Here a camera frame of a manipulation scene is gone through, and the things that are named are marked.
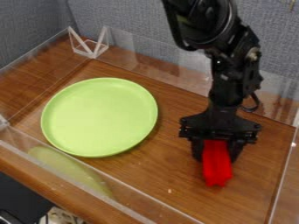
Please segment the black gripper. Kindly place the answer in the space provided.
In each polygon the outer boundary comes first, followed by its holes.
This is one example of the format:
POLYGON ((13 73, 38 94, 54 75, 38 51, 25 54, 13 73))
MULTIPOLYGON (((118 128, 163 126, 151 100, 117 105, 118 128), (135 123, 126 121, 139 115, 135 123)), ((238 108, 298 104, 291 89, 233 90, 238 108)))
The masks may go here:
POLYGON ((246 144, 258 140, 262 126, 237 115, 237 108, 219 108, 210 105, 205 112, 181 119, 179 137, 191 140, 191 154, 201 162, 203 140, 225 140, 229 143, 231 162, 238 160, 246 144))

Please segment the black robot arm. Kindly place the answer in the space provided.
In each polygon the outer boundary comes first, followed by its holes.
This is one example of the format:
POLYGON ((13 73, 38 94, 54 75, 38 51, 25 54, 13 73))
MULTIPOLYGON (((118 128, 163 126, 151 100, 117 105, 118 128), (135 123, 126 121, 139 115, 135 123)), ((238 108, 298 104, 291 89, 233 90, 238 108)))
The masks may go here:
POLYGON ((225 143, 229 160, 235 161, 262 129, 261 124, 238 116, 239 110, 258 110, 243 106, 246 98, 261 103, 259 38, 239 17, 237 0, 162 2, 175 44, 185 51, 205 51, 213 75, 209 107, 181 119, 179 136, 191 141, 198 160, 203 160, 209 141, 217 140, 225 143))

